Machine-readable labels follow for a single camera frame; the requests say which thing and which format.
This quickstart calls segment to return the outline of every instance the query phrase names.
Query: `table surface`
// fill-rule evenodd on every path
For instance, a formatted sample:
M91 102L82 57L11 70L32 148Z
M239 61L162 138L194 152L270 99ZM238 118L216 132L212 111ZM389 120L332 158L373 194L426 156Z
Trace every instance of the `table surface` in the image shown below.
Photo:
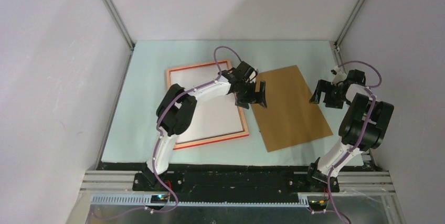
M229 46L242 60L260 72L297 65L311 91L319 79L331 80L335 66L328 41L324 40L193 40L138 41L125 78L118 106L102 155L103 162L146 162L157 139L155 111L166 92L168 68L208 62L218 46ZM227 49L218 59L237 58ZM268 153L252 110L245 110L250 135L235 140L173 151L170 163L223 165L309 165L338 140L338 128L346 113L320 104L334 135ZM360 156L348 165L363 165Z

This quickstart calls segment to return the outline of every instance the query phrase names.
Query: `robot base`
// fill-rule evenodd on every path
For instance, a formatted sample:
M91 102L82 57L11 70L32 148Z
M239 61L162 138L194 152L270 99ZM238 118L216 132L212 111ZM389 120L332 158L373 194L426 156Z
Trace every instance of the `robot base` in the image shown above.
M314 187L327 188L327 176L322 174L318 170L319 160L320 160L320 158L318 158L315 161L315 163L311 163L311 165L309 166L307 180ZM336 177L331 177L330 183L331 183L331 191L333 193L337 193L340 191L340 188L338 186L338 180Z

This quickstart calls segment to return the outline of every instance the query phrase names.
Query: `cable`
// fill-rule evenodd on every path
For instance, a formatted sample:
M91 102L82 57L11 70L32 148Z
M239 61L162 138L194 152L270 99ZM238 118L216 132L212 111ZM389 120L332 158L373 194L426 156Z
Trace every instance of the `cable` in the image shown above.
M163 187L165 187L172 195L173 195L173 197L175 198L175 206L173 207L173 208L171 208L171 209L168 209L168 210L154 210L154 209L152 209L151 211L153 211L153 212L170 212L170 211L173 211L177 206L178 206L178 204L179 204L179 200L178 200L178 196L173 192L173 190L171 190L160 178L159 178L159 175L158 175L158 173L157 173L157 171L156 171L156 152L157 152L157 149L159 148L159 144L161 143L161 139L162 139L162 137L164 136L164 133L163 133L163 131L161 130L161 122L162 122L162 120L164 120L164 117L165 117L165 115L167 114L167 112L171 109L171 107L176 103L176 101L177 100L179 100L182 96L184 96L185 94L188 94L188 93L190 93L190 92L192 92L192 91L195 91L195 90L197 90L197 89L201 89L201 88L204 88L204 87L206 87L206 86L208 86L208 85L210 85L210 84L212 84L212 83L214 83L215 81L217 81L217 80L219 80L220 78L221 78L221 76L222 76L222 74L223 74L223 71L221 70L221 67L219 66L219 63L218 63L218 60L216 59L216 52L218 51L218 49L220 49L220 48L226 48L226 49L228 49L228 50L230 50L231 52L233 52L235 55L236 55L236 57L241 61L241 58L239 57L239 55L233 50L233 49L231 49L230 47L227 47L227 46L219 46L219 47L217 47L217 48L215 48L215 50L213 51L213 59L214 59L214 61L215 61L215 64L216 64L216 66L218 67L218 70L219 70L219 72L218 72L218 76L214 79L214 80L212 80L212 81L209 81L209 82L206 82L206 83L204 83L204 84L201 84L201 85L199 85L199 86L197 86L197 87L194 87L194 88L191 88L191 89L189 89L189 90L186 90L186 91L184 91L184 92L182 92L181 94L179 94L177 97L175 97L175 99L173 99L173 101L165 108L165 110L164 110L164 112L162 112L162 114L161 114L161 116L159 117L159 119L157 120L157 124L156 124L156 130L159 132L159 138L157 139L157 141L156 141L156 144L155 144L155 147L154 147L154 150L153 150L153 158L152 158L152 167L153 167L153 174L154 174L154 176L156 177L156 179L159 181L159 183L163 186Z
M242 60L241 60L241 57L239 57L239 55L238 55L233 49L231 49L230 47L227 47L227 46L219 46L219 47L215 48L215 50L213 51L213 59L214 59L214 61L215 61L216 66L218 67L218 76L217 76L214 80L212 80L212 81L206 82L206 83L204 83L204 84L201 84L201 85L199 85L199 86L197 86L197 87L191 88L191 89L186 90L186 91L182 92L181 94L179 94L179 95L178 95L177 97L175 97L175 99L173 99L173 101L172 101L172 102L165 108L164 112L161 114L161 116L160 116L160 117L158 118L158 120L157 120L156 130L159 132L160 135L159 135L159 137L158 137L158 139L157 139L157 141L156 141L156 144L155 144L155 147L154 147L154 151L153 151L153 156L152 156L152 157L153 157L153 158L152 158L153 174L154 174L154 176L156 177L157 181L158 181L163 187L165 187L165 188L168 190L168 192L169 192L170 195L173 195L173 197L175 198L175 205L173 206L173 208L168 209L168 210L163 210L163 209L161 209L161 210L156 210L156 209L149 208L149 207L147 207L147 206L145 206L145 207L135 207L135 208L132 208L132 209L130 209L130 210L128 210L128 211L125 211L125 212L123 212L123 213L121 213L121 214L118 214L118 215L116 215L116 216L109 217L109 218L99 217L99 216L96 215L96 213L94 212L94 210L91 210L91 213L92 213L92 215L93 215L95 218L97 218L97 219L99 219L99 220L105 220L105 221L106 221L106 220L117 219L117 218L119 218L119 217L122 217L122 216L124 216L124 215L130 213L130 212L137 211L137 210L143 210L143 209L144 209L144 210L150 210L151 213L154 213L154 212L159 212L159 213L161 213L161 212L170 212L170 211L173 211L176 207L178 207L178 205L179 205L179 199L178 199L178 196L175 194L175 192L172 190L170 181L168 181L169 186L166 185L166 184L161 180L161 178L159 178L159 174L156 172L156 166L155 166L155 161L156 161L156 151L157 151L157 149L158 149L158 147L159 147L159 143L161 142L162 137L164 136L164 133L163 133L162 130L161 130L161 122L162 122L162 120L164 119L164 117L165 117L165 115L167 114L167 112L172 108L172 106L176 103L176 101L179 100L182 96L184 96L184 95L187 94L187 93L190 93L190 92L194 91L195 89L201 89L201 88L203 88L203 87L206 87L206 86L208 86L208 85L214 83L215 81L217 81L217 80L219 80L219 79L221 78L221 76L223 75L223 71L221 70L221 67L219 66L218 60L216 59L216 52L217 52L218 49L220 49L220 48L226 48L226 49L230 50L231 52L233 52L233 53L235 54L235 56L239 59L239 61L242 61Z
M376 85L372 85L372 86L368 86L368 87L370 87L370 88L376 88L376 87L378 87L378 86L381 85L381 83L382 83L382 75L381 75L380 72L379 72L374 66L372 66L371 64L368 64L368 63L363 62L363 61L360 61L360 60L351 60L351 61L347 61L347 62L345 62L345 63L343 63L343 64L338 65L338 67L342 67L342 66L344 66L344 65L346 65L346 64L349 64L349 63L360 63L360 64L363 64L363 65L365 65L365 66L368 66L368 67L372 68L372 69L374 70L374 72L376 72L376 74L377 74L377 76L378 76L378 84L376 84Z
M324 190L324 201L329 201L331 198L329 197L329 195L327 196L327 199L326 199L326 194L327 194L327 189L326 188L323 188L323 190Z
M331 170L329 171L329 173L328 173L328 175L327 175L327 194L329 195L329 199L331 200L331 203L332 203L332 206L334 207L334 212L337 214L337 216L338 216L338 218L340 218L343 222L345 222L345 223L348 223L348 224L351 224L351 221L344 215L344 214L342 214L341 212L339 212L338 210L337 210L337 207L336 207L336 205L335 205L335 202L334 202L334 199L332 198L332 191L331 191L331 175L332 175L332 172L334 171L334 169L336 169L338 166L340 166L348 157L349 157L349 155L352 153L352 151L353 150L355 150L359 145L360 145L360 143L362 142L362 139L363 139L363 136L365 135L365 131L366 131L366 127L368 126L368 122L369 122L369 119L370 119L370 117L371 117L371 113L372 113L372 111L373 111L373 109L374 109L374 106L375 106L375 103L376 103L376 97L375 97L375 95L370 91L370 89L368 89L368 88L365 88L365 91L371 96L371 98L372 98L372 102L371 102L371 105L370 105L370 107L369 107L369 110L368 110L368 113L366 114L366 118L365 118L365 122L363 123L363 126L362 126L362 131L360 132L360 136L358 137L358 140L357 140L357 142L355 143L355 145L353 146L353 147L351 147L347 152L346 152L346 154L331 168Z
M334 210L324 210L324 211L314 211L311 207L306 208L311 214L325 214L327 212L335 212ZM340 215L342 215L347 221L348 224L352 224L351 220L342 212L339 212Z

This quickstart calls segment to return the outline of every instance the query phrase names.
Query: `aluminum frame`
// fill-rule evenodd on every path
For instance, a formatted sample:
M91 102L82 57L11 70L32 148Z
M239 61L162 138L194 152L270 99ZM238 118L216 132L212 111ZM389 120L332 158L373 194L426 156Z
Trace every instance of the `aluminum frame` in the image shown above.
M116 95L113 110L110 114L107 131L104 135L100 153L98 155L97 163L99 163L103 149L105 147L106 139L108 137L109 129L113 120L113 116L116 110L117 102L125 81L125 76L130 65L132 51L134 49L134 41L131 38L124 21L119 15L116 6L112 0L102 0L105 7L109 11L114 23L116 24L120 34L125 40L129 50L130 56L126 65L126 71L122 77L119 93ZM353 24L358 12L363 7L366 0L357 0L351 14L349 15L346 23L344 24L340 34L336 41L330 41L333 56L337 64L342 63L340 54L340 45L343 42L349 28ZM134 174L136 171L103 171L103 170L89 170L86 171L80 191L78 203L76 204L73 212L78 210L81 212L81 216L76 216L76 220L87 217L89 213L89 207L86 205L91 204L91 200L94 195L97 194L111 194L111 195L149 195L159 194L160 192L145 192L145 191L132 191ZM397 195L393 186L393 182L388 172L340 172L338 176L338 182L340 186L339 193L333 193L334 196L381 196L382 202L385 204L386 215L389 223L406 223L404 216L401 212L400 203L397 199ZM298 193L300 197L322 196L322 193ZM205 206L204 202L193 202L192 205Z

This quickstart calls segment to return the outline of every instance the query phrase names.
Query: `white wall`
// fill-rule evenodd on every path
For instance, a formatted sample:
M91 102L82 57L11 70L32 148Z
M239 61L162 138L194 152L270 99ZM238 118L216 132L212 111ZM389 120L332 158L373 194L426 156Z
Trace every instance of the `white wall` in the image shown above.
M113 0L137 40L336 40L357 0Z
M444 27L445 0L368 0L341 46L344 60L381 71L375 92L395 106L374 153L389 169L408 223L443 223Z
M0 6L0 223L65 223L128 49L101 0Z

